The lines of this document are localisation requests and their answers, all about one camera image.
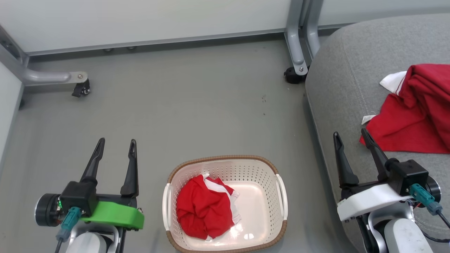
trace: basket handle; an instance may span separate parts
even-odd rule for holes
[[[280,197],[280,208],[283,214],[283,220],[288,219],[288,195],[286,193],[286,187],[284,187],[283,179],[279,174],[276,174],[278,182],[278,196]]]
[[[164,193],[162,194],[162,221],[164,222],[164,228],[166,231],[170,230],[171,221],[170,192],[170,184],[168,183],[164,188]]]

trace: sofa cushion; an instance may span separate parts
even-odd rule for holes
[[[344,27],[321,46],[306,79],[306,91],[336,202],[340,200],[332,134],[339,132],[345,153],[360,182],[375,181],[377,169],[368,149],[358,142],[363,116],[378,114],[389,91],[379,85],[388,74],[420,63],[450,64],[450,14],[383,18]],[[441,204],[450,218],[450,155],[386,152],[400,161],[414,159],[438,182]],[[438,216],[416,208],[420,228],[437,238],[450,238]],[[361,251],[355,221],[344,229]],[[447,252],[448,245],[434,245]]]

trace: perforated basket wall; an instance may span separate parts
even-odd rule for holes
[[[225,183],[228,181],[251,181],[258,184],[265,194],[266,204],[261,208],[267,208],[269,215],[267,219],[270,223],[270,232],[264,238],[263,244],[236,248],[222,251],[227,253],[243,253],[268,248],[277,243],[284,235],[287,226],[287,220],[284,220],[283,212],[280,207],[281,195],[279,194],[278,174],[275,166],[267,159],[258,156],[218,156],[192,160],[179,165],[170,174],[168,183],[170,184],[170,194],[168,196],[168,211],[170,220],[168,221],[170,230],[167,231],[167,237],[170,243],[183,253],[206,252],[194,250],[189,247],[185,241],[185,234],[177,221],[176,199],[178,193],[189,179],[209,173],[212,178],[221,178]]]

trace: white plastic basket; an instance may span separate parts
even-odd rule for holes
[[[209,173],[240,193],[235,202],[242,220],[211,241],[187,236],[176,217],[176,199],[189,179]],[[192,160],[170,174],[162,198],[162,217],[170,243],[183,253],[244,253],[268,248],[284,235],[288,198],[275,166],[259,156],[217,156]]]

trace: black caster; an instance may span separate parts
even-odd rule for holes
[[[24,105],[25,101],[23,101],[23,99],[20,99],[19,110],[22,109]]]
[[[306,75],[299,76],[295,73],[294,67],[290,67],[284,72],[284,79],[288,83],[299,84],[306,80]]]
[[[72,96],[79,98],[82,95],[86,96],[89,93],[90,93],[90,84],[89,84],[89,79],[87,79],[85,82],[77,83],[75,85]]]

